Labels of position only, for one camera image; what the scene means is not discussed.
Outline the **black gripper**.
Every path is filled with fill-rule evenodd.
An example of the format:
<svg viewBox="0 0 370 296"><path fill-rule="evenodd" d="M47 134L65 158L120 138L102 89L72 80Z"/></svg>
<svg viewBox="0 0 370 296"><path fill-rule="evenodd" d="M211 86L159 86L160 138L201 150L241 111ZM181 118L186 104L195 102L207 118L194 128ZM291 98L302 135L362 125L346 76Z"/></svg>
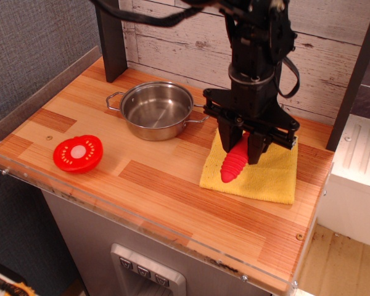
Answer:
<svg viewBox="0 0 370 296"><path fill-rule="evenodd" d="M231 89L207 88L204 112L218 120L221 145L230 152L243 135L248 139L248 164L256 165L271 143L292 149L297 143L297 120L278 104L281 66L264 77L249 77L229 67Z"/></svg>

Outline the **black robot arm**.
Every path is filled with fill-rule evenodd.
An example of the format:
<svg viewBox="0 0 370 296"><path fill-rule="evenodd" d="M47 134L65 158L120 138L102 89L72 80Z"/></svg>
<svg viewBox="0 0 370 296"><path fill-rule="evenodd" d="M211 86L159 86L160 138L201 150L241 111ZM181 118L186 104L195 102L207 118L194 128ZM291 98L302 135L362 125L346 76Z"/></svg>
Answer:
<svg viewBox="0 0 370 296"><path fill-rule="evenodd" d="M218 122L221 145L230 152L244 132L248 163L258 163L270 144L295 145L300 125L278 104L280 79L286 65L300 74L288 58L297 34L291 29L288 1L187 1L192 7L215 6L224 15L232 59L230 89L205 89L205 114Z"/></svg>

